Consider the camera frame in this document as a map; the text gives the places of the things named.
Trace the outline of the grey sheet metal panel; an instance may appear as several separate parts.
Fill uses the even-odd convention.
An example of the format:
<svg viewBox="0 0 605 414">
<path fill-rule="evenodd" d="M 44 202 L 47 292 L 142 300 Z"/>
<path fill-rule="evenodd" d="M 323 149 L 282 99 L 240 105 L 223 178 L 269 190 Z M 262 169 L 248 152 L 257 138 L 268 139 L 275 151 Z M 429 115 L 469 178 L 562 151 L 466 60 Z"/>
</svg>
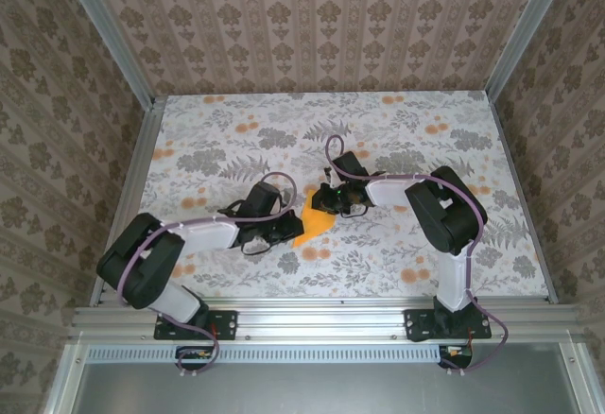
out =
<svg viewBox="0 0 605 414">
<path fill-rule="evenodd" d="M 403 345 L 376 360 L 356 347 L 324 359 L 275 358 L 272 346 L 182 375 L 160 347 L 70 345 L 43 414 L 605 414 L 582 343 L 509 344 L 463 374 L 406 363 Z"/>
</svg>

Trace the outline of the floral patterned table cover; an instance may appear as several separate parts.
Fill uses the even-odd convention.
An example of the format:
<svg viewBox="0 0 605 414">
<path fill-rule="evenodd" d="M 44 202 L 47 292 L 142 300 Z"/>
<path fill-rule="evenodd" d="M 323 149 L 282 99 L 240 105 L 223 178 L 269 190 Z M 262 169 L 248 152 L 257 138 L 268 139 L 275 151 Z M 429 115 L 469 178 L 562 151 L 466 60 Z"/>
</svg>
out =
<svg viewBox="0 0 605 414">
<path fill-rule="evenodd" d="M 370 172 L 451 167 L 488 223 L 473 291 L 548 296 L 548 278 L 509 159 L 482 91 L 182 95 L 162 123 L 140 208 L 172 222 L 209 216 L 268 175 L 304 202 L 341 147 Z M 183 255 L 171 278 L 204 297 L 411 297 L 438 287 L 439 255 L 409 206 L 360 210 L 301 244 Z"/>
</svg>

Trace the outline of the black connector board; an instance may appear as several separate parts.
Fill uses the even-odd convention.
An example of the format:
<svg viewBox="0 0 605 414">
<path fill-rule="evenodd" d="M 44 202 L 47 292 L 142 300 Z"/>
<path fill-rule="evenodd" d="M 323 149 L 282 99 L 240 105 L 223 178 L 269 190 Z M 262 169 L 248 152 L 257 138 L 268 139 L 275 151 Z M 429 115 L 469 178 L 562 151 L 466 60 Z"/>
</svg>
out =
<svg viewBox="0 0 605 414">
<path fill-rule="evenodd" d="M 213 365 L 218 356 L 214 346 L 182 346 L 175 351 L 175 365 L 183 374 L 199 373 Z"/>
<path fill-rule="evenodd" d="M 473 359 L 471 345 L 440 345 L 440 362 L 438 365 L 446 370 L 465 370 Z"/>
</svg>

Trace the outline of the long aluminium frame rail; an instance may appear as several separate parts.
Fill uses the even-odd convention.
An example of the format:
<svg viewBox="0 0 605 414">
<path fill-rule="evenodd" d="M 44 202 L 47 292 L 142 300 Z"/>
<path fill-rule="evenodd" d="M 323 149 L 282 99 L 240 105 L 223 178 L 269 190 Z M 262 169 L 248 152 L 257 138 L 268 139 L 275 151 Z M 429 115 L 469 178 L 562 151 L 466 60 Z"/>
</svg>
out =
<svg viewBox="0 0 605 414">
<path fill-rule="evenodd" d="M 483 301 L 483 308 L 509 329 L 510 343 L 580 341 L 582 328 L 569 305 L 515 300 Z M 267 344 L 406 343 L 401 302 L 245 302 L 238 312 L 235 342 Z M 79 308 L 68 337 L 91 344 L 149 344 L 156 316 L 126 308 Z"/>
</svg>

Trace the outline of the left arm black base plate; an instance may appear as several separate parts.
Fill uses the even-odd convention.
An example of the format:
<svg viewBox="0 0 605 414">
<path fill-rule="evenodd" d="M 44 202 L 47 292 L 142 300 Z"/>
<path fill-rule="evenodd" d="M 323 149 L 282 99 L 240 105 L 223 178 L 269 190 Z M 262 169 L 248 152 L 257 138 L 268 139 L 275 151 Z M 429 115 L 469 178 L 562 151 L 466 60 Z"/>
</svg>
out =
<svg viewBox="0 0 605 414">
<path fill-rule="evenodd" d="M 193 317 L 189 326 L 204 329 L 218 340 L 235 340 L 238 312 L 233 310 L 209 310 Z M 205 336 L 199 332 L 185 329 L 161 318 L 156 319 L 153 337 L 156 340 L 202 340 Z"/>
</svg>

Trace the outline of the aluminium table side rail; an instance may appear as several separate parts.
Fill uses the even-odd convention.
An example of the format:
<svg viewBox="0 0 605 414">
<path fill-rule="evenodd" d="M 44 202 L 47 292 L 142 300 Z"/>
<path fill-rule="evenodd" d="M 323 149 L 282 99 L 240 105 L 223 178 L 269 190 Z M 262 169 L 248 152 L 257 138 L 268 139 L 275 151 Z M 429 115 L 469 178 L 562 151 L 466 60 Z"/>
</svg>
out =
<svg viewBox="0 0 605 414">
<path fill-rule="evenodd" d="M 500 141 L 502 143 L 502 146 L 503 146 L 506 158 L 507 158 L 511 177 L 514 181 L 516 194 L 517 194 L 517 197 L 519 198 L 521 209 L 522 209 L 522 211 L 524 213 L 524 217 L 526 219 L 527 227 L 529 230 L 529 234 L 531 236 L 531 241 L 532 241 L 533 247 L 535 249 L 538 263 L 540 265 L 541 272 L 543 273 L 544 283 L 545 283 L 545 286 L 548 291 L 548 295 L 546 298 L 550 303 L 559 304 L 560 300 L 557 295 L 555 286 L 553 284 L 552 277 L 550 275 L 549 268 L 548 268 L 548 265 L 545 260 L 545 255 L 544 255 L 538 234 L 536 232 L 536 228 L 534 226 L 532 217 L 530 215 L 530 210 L 527 206 L 527 201 L 526 201 L 525 194 L 523 192 L 522 184 L 520 182 L 520 179 L 519 179 L 519 176 L 518 176 L 515 164 L 514 164 L 514 160 L 511 156 L 510 146 L 507 142 L 505 132 L 503 130 L 502 124 L 499 119 L 499 115 L 497 113 L 497 109 L 491 100 L 488 100 L 488 102 L 489 102 L 489 106 L 490 106 L 490 109 L 492 112 L 493 121 L 494 121 L 497 131 L 498 131 L 498 136 L 500 138 Z"/>
<path fill-rule="evenodd" d="M 156 97 L 144 113 L 105 250 L 110 249 L 139 211 L 167 99 L 167 96 Z"/>
</svg>

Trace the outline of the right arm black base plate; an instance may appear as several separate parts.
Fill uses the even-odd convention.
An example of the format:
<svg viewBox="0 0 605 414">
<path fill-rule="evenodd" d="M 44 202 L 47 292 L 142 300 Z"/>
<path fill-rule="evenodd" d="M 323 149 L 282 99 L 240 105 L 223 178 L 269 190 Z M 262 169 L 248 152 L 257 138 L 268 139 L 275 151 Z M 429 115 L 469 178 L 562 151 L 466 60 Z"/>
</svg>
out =
<svg viewBox="0 0 605 414">
<path fill-rule="evenodd" d="M 413 342 L 428 339 L 491 338 L 488 318 L 477 310 L 455 313 L 433 309 L 409 309 L 404 312 L 406 337 Z"/>
</svg>

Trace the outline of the aluminium corner post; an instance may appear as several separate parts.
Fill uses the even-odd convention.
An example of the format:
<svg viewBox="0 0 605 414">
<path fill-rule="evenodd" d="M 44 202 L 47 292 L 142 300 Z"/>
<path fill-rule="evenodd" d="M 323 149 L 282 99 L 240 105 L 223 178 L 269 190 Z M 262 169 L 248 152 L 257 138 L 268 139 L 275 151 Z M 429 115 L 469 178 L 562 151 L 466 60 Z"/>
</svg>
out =
<svg viewBox="0 0 605 414">
<path fill-rule="evenodd" d="M 106 0 L 79 1 L 109 49 L 144 113 L 150 112 L 156 95 L 137 62 L 135 51 L 129 47 L 127 37 L 123 34 L 117 17 Z"/>
<path fill-rule="evenodd" d="M 486 83 L 485 92 L 492 104 L 502 93 L 553 1 L 528 0 Z"/>
</svg>

